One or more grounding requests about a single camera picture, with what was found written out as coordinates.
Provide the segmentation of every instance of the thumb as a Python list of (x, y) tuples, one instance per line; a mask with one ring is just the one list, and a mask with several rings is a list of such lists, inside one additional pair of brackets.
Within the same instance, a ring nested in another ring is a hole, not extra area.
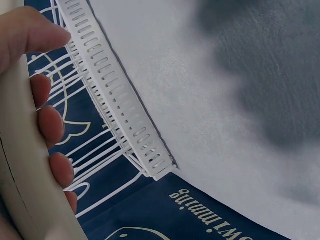
[(31, 7), (20, 7), (0, 15), (0, 74), (23, 54), (59, 49), (70, 38), (70, 33)]

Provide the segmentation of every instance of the white page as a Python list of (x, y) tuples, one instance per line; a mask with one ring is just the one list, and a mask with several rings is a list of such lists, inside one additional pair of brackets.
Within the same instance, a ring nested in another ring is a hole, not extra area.
[(176, 173), (279, 234), (320, 239), (320, 2), (90, 4)]

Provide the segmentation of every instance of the hand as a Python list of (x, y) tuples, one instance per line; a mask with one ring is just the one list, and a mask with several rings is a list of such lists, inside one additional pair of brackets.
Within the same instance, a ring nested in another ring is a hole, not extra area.
[[(46, 53), (61, 48), (70, 38), (70, 34), (63, 28), (52, 24), (30, 7), (21, 7), (0, 15), (0, 75), (23, 54)], [(48, 101), (51, 84), (44, 75), (36, 75), (30, 81), (35, 106), (40, 108)], [(51, 106), (46, 106), (38, 112), (38, 125), (48, 148), (53, 147), (64, 136), (64, 122)], [(63, 188), (72, 183), (74, 170), (64, 155), (53, 154), (48, 164), (56, 181)], [(76, 212), (77, 196), (73, 192), (66, 192), (65, 195), (73, 211)]]

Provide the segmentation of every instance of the navy blue book cover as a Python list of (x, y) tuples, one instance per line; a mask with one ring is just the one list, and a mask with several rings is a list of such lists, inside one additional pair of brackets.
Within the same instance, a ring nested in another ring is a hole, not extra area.
[[(38, 10), (50, 7), (49, 0), (26, 0), (25, 4)], [(45, 16), (52, 20), (52, 15)], [(64, 49), (60, 49), (47, 54), (40, 62), (29, 65), (30, 74), (33, 75), (36, 70), (66, 53)], [(37, 55), (29, 54), (28, 60)], [(47, 74), (58, 67), (58, 64), (54, 65)], [(62, 74), (72, 70), (72, 66), (67, 67)], [(54, 83), (60, 78), (59, 73), (56, 73), (51, 80)], [(48, 104), (56, 104), (81, 87), (82, 82), (75, 84)], [(50, 150), (51, 153), (67, 154), (105, 131), (104, 122), (85, 90), (64, 101), (57, 110), (66, 123), (66, 134), (61, 143)], [(70, 157), (78, 160), (110, 138), (111, 133), (104, 134)], [(105, 145), (92, 157), (108, 147), (109, 144)], [(86, 180), (89, 189), (78, 201), (78, 213), (137, 174), (138, 170), (124, 157), (112, 162)], [(78, 196), (85, 188), (76, 190)], [(172, 173), (157, 182), (142, 176), (136, 183), (78, 220), (90, 240), (287, 240), (238, 214)]]

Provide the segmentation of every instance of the beige plastic object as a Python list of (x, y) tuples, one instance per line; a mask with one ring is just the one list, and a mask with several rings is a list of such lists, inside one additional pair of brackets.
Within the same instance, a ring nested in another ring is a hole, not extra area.
[[(24, 5), (0, 0), (0, 14)], [(0, 75), (0, 194), (24, 240), (87, 240), (48, 164), (27, 58)]]

